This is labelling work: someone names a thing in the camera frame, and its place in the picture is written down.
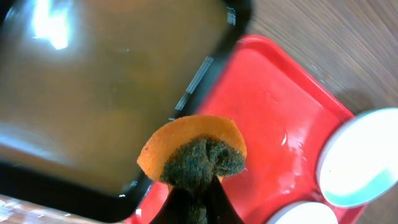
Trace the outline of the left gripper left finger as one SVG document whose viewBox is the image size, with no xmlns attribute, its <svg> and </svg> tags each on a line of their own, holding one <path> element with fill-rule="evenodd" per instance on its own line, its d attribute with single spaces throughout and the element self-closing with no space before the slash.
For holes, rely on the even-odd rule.
<svg viewBox="0 0 398 224">
<path fill-rule="evenodd" d="M 188 224 L 191 201 L 191 195 L 187 190 L 173 188 L 150 224 Z"/>
</svg>

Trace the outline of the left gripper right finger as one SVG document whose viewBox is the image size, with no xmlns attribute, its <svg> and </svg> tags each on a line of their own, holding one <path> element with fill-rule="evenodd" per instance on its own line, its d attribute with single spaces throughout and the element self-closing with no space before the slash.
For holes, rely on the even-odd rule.
<svg viewBox="0 0 398 224">
<path fill-rule="evenodd" d="M 214 176 L 205 190 L 205 206 L 208 224 L 243 224 L 233 208 L 223 186 Z"/>
</svg>

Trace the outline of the orange green sponge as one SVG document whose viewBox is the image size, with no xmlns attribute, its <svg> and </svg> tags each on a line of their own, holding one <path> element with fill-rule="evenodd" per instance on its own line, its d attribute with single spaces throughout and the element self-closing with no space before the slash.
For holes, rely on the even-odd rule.
<svg viewBox="0 0 398 224">
<path fill-rule="evenodd" d="M 146 142 L 137 163 L 146 176 L 192 198 L 189 223 L 207 223 L 205 190 L 214 176 L 240 173 L 247 156 L 243 136 L 232 119 L 184 116 L 159 128 Z"/>
</svg>

